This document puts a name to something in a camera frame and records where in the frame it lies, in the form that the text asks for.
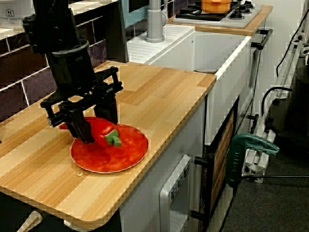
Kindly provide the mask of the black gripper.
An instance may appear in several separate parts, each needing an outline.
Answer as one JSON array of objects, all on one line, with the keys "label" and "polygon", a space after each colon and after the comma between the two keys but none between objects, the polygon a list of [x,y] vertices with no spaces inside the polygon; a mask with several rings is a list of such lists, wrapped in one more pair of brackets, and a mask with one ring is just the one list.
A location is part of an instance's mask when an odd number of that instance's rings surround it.
[{"label": "black gripper", "polygon": [[50,53],[50,68],[57,90],[43,100],[48,122],[55,127],[65,123],[74,138],[85,144],[94,142],[84,111],[94,107],[95,116],[118,123],[115,94],[123,89],[117,67],[94,72],[88,52],[89,43]]}]

